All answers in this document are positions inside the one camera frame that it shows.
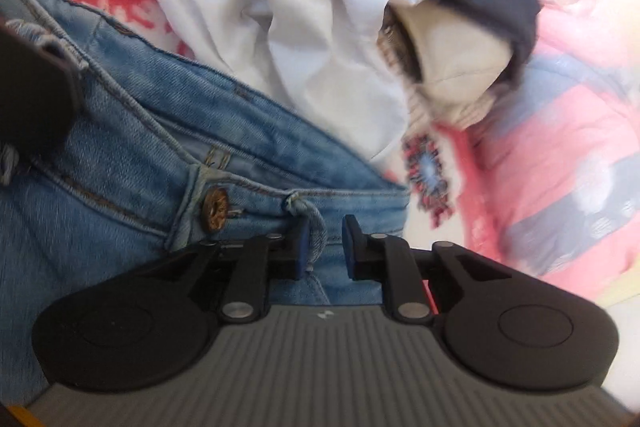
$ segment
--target silver screw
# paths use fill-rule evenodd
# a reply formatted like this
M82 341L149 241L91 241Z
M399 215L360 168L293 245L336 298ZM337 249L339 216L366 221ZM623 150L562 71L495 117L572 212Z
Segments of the silver screw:
M230 319L246 319L254 313L254 307L246 302L229 302L222 307L222 312Z
M431 310L426 304L420 302L405 302L398 306L398 313L406 319L423 319Z

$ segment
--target white surface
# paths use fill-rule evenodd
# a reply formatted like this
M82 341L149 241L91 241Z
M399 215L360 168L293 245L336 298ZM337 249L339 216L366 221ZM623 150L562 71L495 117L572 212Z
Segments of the white surface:
M620 347L604 388L633 412L640 412L640 295L607 309L618 326Z
M376 47L389 1L158 0L198 61L292 108L375 163L396 148L408 119L402 87Z

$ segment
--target brown button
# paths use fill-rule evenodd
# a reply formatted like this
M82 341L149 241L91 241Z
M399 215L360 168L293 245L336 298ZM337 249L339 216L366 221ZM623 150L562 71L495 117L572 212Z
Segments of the brown button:
M218 232L226 223L229 197L224 188L210 188L202 204L202 227L206 232Z

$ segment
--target denim waistband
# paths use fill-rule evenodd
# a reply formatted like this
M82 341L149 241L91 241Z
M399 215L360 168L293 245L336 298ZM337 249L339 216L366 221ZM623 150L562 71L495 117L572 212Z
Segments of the denim waistband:
M205 235L177 216L214 184L232 211L221 238L247 216L256 232L284 226L292 198L323 214L366 214L373 230L402 229L404 187L260 93L90 6L1 0L0 14L46 28L81 57L85 112L63 152L33 163L95 210L166 234L171 250ZM327 225L330 239L339 236L338 222Z

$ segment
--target gray ribbed surface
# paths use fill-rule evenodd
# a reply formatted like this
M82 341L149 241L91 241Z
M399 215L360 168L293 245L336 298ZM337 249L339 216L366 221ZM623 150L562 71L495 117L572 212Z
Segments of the gray ribbed surface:
M426 328L379 307L272 307L227 327L195 367L155 388L93 395L54 386L47 427L620 427L604 391L527 396L470 377Z

